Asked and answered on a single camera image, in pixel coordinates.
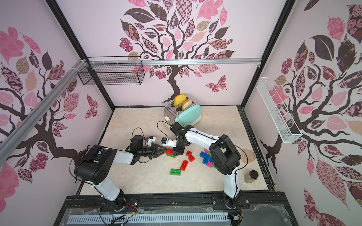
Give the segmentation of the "green long lego brick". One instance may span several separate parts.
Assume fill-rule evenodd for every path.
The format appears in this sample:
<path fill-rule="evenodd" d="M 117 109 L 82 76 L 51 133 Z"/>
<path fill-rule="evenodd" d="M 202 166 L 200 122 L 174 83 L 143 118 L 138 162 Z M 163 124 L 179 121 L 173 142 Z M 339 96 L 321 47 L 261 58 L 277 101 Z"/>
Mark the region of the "green long lego brick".
<path fill-rule="evenodd" d="M 181 176 L 182 171 L 180 169 L 171 169 L 170 175 L 172 176 Z"/>

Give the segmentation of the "red long lego brick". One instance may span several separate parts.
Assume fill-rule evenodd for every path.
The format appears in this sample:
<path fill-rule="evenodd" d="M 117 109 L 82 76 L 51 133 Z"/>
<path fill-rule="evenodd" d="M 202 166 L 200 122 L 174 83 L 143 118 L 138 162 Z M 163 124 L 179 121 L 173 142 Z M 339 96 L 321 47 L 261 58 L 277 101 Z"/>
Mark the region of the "red long lego brick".
<path fill-rule="evenodd" d="M 173 150 L 172 150 L 172 149 L 169 149 L 169 148 L 167 148 L 167 149 L 164 151 L 164 153 L 167 154 L 167 155 L 174 156 Z"/>
<path fill-rule="evenodd" d="M 185 171 L 186 168 L 187 168 L 188 163 L 189 163 L 189 162 L 188 162 L 187 160 L 184 160 L 184 161 L 182 162 L 182 165 L 181 165 L 181 167 L 180 167 L 180 170 L 181 170 L 181 171 Z"/>

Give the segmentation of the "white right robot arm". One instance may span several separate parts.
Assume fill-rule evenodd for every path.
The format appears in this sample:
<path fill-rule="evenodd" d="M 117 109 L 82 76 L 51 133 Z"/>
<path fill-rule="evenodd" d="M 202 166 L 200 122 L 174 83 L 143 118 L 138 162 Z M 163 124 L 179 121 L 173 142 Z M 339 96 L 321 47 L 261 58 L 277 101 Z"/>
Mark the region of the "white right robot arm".
<path fill-rule="evenodd" d="M 185 147 L 190 144 L 198 145 L 211 153 L 216 169 L 223 175 L 225 205 L 234 209 L 241 198 L 237 178 L 241 155 L 230 138 L 227 135 L 212 136 L 191 125 L 182 126 L 177 122 L 170 126 L 170 130 L 176 139 L 166 141 L 164 145 L 171 147 L 175 155 L 183 155 Z"/>

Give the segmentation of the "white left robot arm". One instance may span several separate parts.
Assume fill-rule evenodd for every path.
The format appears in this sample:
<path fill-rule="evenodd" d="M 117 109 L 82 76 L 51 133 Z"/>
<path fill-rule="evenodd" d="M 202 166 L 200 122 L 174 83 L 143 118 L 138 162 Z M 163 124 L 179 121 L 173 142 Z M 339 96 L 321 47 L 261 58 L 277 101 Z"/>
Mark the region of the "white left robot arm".
<path fill-rule="evenodd" d="M 108 176 L 112 164 L 134 165 L 140 157 L 150 160 L 164 154 L 166 147 L 151 145 L 130 145 L 125 150 L 116 150 L 94 145 L 75 167 L 77 179 L 91 184 L 102 196 L 109 209 L 121 211 L 125 207 L 123 191 Z"/>

